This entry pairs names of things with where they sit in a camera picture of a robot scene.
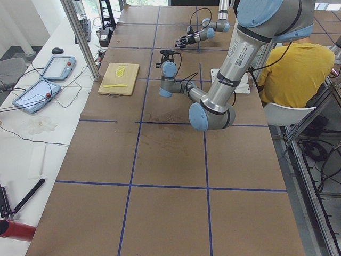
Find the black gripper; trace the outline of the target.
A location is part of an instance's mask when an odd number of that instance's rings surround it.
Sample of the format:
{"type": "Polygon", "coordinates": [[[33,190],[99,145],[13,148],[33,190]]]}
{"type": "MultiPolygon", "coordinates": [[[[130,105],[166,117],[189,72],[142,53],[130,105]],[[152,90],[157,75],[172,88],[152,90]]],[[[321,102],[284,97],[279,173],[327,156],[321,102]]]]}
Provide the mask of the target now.
{"type": "Polygon", "coordinates": [[[181,37],[175,40],[174,44],[177,49],[185,49],[187,45],[195,44],[195,33],[187,34],[185,37],[181,37]]]}
{"type": "Polygon", "coordinates": [[[162,55],[161,63],[174,62],[174,51],[173,50],[161,50],[160,53],[162,55]]]}

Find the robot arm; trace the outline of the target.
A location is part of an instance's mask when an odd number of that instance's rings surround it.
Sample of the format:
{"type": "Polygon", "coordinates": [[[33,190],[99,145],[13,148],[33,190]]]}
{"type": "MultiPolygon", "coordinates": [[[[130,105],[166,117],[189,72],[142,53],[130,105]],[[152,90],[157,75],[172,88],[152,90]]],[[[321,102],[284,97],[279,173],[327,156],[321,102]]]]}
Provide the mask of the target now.
{"type": "Polygon", "coordinates": [[[212,20],[212,12],[207,7],[202,7],[195,11],[190,18],[190,25],[187,26],[186,35],[175,40],[174,45],[176,48],[183,49],[187,45],[199,43],[215,36],[215,32],[227,32],[230,29],[228,22],[229,1],[219,1],[217,21],[212,20]],[[199,11],[207,9],[210,12],[210,18],[205,18],[201,22],[202,29],[194,31],[192,27],[192,18],[199,11]]]}
{"type": "Polygon", "coordinates": [[[189,120],[198,131],[224,129],[233,124],[235,111],[228,100],[261,46],[270,42],[302,39],[313,30],[314,1],[240,1],[237,25],[226,59],[208,92],[192,82],[175,79],[176,64],[164,60],[159,94],[183,93],[193,104],[189,120]]]}

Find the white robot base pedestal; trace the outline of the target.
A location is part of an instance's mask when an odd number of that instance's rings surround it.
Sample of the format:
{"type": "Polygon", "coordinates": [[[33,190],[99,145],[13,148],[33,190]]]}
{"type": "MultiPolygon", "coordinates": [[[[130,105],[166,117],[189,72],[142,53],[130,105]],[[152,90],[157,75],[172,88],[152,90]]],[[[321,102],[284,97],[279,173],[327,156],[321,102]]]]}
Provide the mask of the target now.
{"type": "MultiPolygon", "coordinates": [[[[219,72],[218,68],[217,69],[213,68],[210,70],[212,82],[214,82],[214,80],[216,80],[218,72],[219,72]]],[[[229,81],[228,79],[223,78],[222,76],[220,76],[217,80],[219,82],[222,82],[225,85],[232,85],[232,87],[235,88],[234,91],[236,94],[250,94],[251,93],[247,73],[245,73],[243,75],[243,77],[241,78],[241,80],[239,82],[238,81],[229,81]]]]}

